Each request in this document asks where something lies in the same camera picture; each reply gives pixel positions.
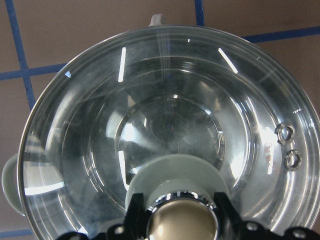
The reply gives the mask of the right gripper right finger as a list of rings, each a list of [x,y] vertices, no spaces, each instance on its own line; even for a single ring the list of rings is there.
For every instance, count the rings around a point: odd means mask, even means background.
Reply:
[[[216,192],[213,202],[218,211],[218,238],[220,240],[318,240],[320,235],[305,227],[290,227],[276,234],[253,220],[243,220],[229,197]]]

